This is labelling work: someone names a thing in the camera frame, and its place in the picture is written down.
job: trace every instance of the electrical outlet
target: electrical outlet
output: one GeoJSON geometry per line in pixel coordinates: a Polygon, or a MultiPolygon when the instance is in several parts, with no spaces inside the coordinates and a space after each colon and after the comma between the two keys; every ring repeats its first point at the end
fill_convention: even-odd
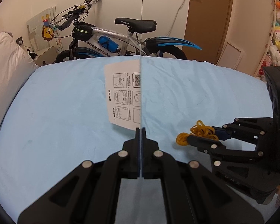
{"type": "Polygon", "coordinates": [[[16,39],[16,42],[17,42],[18,45],[20,45],[20,44],[19,44],[20,41],[22,41],[22,44],[23,44],[22,36],[21,36],[20,38],[16,39]]]}

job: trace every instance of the door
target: door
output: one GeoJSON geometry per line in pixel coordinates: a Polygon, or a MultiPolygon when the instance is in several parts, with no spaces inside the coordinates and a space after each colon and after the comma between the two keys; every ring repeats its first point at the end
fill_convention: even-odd
{"type": "Polygon", "coordinates": [[[216,64],[223,49],[232,0],[190,0],[184,38],[202,48],[183,46],[188,60],[216,64]]]}

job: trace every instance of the blue bed sheet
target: blue bed sheet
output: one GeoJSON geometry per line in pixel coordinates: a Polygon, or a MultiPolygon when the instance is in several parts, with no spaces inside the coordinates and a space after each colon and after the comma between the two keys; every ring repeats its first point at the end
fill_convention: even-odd
{"type": "MultiPolygon", "coordinates": [[[[105,160],[135,132],[108,121],[104,65],[133,57],[101,57],[37,69],[10,106],[0,129],[0,203],[17,221],[21,211],[86,159],[105,160]]],[[[221,126],[235,117],[271,117],[266,86],[246,74],[207,62],[141,57],[142,126],[177,160],[210,161],[176,145],[202,120],[221,126]]],[[[253,145],[235,140],[232,149],[253,145]]],[[[259,206],[265,219],[272,205],[259,206]]],[[[159,180],[123,180],[116,223],[166,223],[159,180]]]]}

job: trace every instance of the black saddle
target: black saddle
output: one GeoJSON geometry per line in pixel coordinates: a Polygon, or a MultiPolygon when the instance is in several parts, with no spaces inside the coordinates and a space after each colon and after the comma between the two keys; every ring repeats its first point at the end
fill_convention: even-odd
{"type": "Polygon", "coordinates": [[[156,30],[157,22],[154,20],[137,20],[131,18],[117,18],[115,24],[124,24],[139,34],[156,30]]]}

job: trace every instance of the paper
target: paper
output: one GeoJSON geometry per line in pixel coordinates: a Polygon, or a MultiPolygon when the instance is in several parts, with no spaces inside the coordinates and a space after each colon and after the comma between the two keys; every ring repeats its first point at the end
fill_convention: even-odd
{"type": "Polygon", "coordinates": [[[135,130],[141,119],[140,60],[105,65],[109,121],[135,130]]]}

